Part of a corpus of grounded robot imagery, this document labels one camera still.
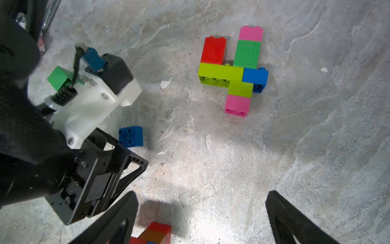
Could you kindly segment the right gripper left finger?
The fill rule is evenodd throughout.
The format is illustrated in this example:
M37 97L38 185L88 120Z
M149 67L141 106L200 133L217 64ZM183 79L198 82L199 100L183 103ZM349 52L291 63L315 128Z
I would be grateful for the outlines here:
M128 244L133 232L138 206L136 193L127 192L71 243Z

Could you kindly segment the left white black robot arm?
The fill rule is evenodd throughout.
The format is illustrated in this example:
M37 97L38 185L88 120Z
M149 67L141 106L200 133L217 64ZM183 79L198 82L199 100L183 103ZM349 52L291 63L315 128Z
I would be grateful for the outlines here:
M99 128L141 87L125 61L76 45L73 70L56 67L55 94L40 105L27 96L39 39L58 1L1 1L1 206L45 198L65 225L106 211L147 168L131 151L141 127L116 139Z

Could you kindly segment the blue lego brick front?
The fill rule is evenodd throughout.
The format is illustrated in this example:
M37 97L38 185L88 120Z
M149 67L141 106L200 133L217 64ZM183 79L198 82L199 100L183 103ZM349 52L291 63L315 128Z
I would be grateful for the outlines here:
M245 68L242 81L253 84L253 92L261 94L267 85L269 71L264 67L258 69Z

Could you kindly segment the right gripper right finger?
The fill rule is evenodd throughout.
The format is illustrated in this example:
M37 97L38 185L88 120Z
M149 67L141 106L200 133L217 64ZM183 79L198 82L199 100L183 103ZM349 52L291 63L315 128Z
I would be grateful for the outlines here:
M270 191L266 209L277 244L336 244L337 241L322 231L277 191Z

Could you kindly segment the orange lego brick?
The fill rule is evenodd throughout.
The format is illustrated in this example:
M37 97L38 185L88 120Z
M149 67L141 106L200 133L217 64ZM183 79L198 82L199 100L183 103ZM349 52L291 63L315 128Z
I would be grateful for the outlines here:
M170 244L171 243L172 226L152 222L138 237L143 241L152 242L155 244Z

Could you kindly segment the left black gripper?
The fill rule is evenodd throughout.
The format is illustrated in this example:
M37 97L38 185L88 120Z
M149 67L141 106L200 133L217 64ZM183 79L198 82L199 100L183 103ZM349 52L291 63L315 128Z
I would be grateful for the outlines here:
M60 190L45 199L65 225L107 210L149 162L95 129L76 151Z

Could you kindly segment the blue lego brick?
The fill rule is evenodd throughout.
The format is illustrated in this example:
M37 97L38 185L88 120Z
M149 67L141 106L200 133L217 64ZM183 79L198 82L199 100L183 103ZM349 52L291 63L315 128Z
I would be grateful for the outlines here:
M242 81L253 84L253 92L261 94L267 85L269 71L264 67L258 69L245 68Z
M137 147L143 146L143 128L139 126L132 126L119 129L119 145L123 147Z

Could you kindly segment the lime small lego brick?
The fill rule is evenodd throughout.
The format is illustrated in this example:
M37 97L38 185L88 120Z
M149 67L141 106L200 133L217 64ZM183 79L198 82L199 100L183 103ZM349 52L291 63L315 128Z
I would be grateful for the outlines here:
M253 83L243 81L231 81L228 89L229 95L251 98L253 92Z

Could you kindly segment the red square lego brick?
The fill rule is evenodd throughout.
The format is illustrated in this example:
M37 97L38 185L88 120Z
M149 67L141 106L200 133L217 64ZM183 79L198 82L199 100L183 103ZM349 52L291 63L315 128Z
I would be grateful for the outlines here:
M207 37L203 47L201 63L222 65L225 56L226 38Z

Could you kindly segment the red long lego brick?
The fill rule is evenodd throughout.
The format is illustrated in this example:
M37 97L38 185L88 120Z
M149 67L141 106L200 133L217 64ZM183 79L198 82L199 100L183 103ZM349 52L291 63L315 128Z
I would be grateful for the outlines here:
M145 240L140 239L140 238L131 237L129 244L147 244L147 242L148 241L145 241Z

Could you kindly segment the lime long lego brick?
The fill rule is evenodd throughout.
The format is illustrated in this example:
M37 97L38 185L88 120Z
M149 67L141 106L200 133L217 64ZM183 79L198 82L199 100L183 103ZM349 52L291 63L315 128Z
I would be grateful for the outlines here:
M231 81L242 81L243 73L241 67L200 63L198 77L201 84L228 88Z

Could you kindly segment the pink lego brick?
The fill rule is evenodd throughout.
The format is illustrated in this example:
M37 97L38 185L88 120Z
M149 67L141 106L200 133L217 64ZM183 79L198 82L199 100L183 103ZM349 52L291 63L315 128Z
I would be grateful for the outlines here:
M225 113L246 117L249 113L251 98L227 95L225 102Z

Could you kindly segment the magenta lego brick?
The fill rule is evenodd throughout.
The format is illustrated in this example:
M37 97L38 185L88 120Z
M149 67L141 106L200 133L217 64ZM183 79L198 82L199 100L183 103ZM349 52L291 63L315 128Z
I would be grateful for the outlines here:
M240 28L238 40L262 42L263 32L264 29L259 26L246 25Z

